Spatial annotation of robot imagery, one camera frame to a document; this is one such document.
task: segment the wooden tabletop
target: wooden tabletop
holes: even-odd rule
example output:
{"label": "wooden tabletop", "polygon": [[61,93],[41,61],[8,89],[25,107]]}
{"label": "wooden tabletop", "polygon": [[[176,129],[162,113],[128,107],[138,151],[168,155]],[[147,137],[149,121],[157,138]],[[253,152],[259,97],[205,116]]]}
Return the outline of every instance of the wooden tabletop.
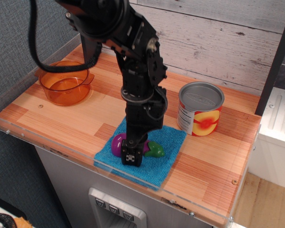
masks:
{"label": "wooden tabletop", "polygon": [[[83,62],[81,46],[65,59]],[[207,223],[225,226],[260,123],[260,116],[254,115],[259,97],[220,87],[225,102],[217,130],[208,136],[187,135],[161,189],[154,191],[93,166],[94,155],[125,117],[126,103],[115,56],[102,53],[90,72],[95,78],[84,101],[65,107],[52,104],[36,82],[0,113],[0,128],[186,213],[194,211]],[[160,84],[169,101],[164,125],[179,129],[178,92],[195,80],[167,75]]]}

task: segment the blue cloth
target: blue cloth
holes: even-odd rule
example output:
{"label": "blue cloth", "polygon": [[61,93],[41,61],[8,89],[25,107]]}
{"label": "blue cloth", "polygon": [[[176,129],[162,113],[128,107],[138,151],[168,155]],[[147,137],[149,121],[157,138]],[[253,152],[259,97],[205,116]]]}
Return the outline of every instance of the blue cloth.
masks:
{"label": "blue cloth", "polygon": [[167,177],[187,134],[184,131],[168,126],[163,126],[160,130],[148,133],[148,139],[150,141],[154,141],[163,147],[165,156],[161,158],[143,157],[140,167],[136,167],[123,165],[121,158],[114,156],[111,152],[111,142],[113,138],[116,135],[125,132],[126,121],[124,119],[114,132],[113,136],[105,144],[104,148],[94,157],[96,160],[103,162],[114,169],[96,161],[94,162],[94,165],[143,186],[157,190],[157,187],[160,187]]}

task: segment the orange plastic container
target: orange plastic container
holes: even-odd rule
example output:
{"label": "orange plastic container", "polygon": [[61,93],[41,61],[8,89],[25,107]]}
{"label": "orange plastic container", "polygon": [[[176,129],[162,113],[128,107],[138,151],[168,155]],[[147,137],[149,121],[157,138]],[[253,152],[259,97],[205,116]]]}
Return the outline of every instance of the orange plastic container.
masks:
{"label": "orange plastic container", "polygon": [[[81,63],[75,61],[59,61],[51,66],[75,66]],[[90,91],[90,84],[94,75],[89,70],[50,73],[38,69],[35,76],[39,78],[39,83],[48,100],[56,105],[74,105],[82,101]]]}

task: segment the can lid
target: can lid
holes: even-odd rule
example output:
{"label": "can lid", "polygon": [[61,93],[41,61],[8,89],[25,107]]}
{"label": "can lid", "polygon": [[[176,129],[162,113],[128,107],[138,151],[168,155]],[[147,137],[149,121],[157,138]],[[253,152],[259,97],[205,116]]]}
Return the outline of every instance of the can lid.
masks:
{"label": "can lid", "polygon": [[221,89],[207,82],[188,83],[180,89],[180,101],[188,111],[212,111],[221,107],[225,96]]}

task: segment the gray fabric wall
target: gray fabric wall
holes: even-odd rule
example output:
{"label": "gray fabric wall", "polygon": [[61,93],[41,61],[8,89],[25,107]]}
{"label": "gray fabric wall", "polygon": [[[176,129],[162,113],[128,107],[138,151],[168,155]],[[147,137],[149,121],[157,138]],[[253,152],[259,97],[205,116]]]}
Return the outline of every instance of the gray fabric wall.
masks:
{"label": "gray fabric wall", "polygon": [[[76,33],[54,0],[38,1],[38,54],[45,60]],[[0,0],[0,110],[36,78],[28,49],[29,0]],[[68,226],[32,145],[0,132],[0,198],[26,213],[37,228]]]}

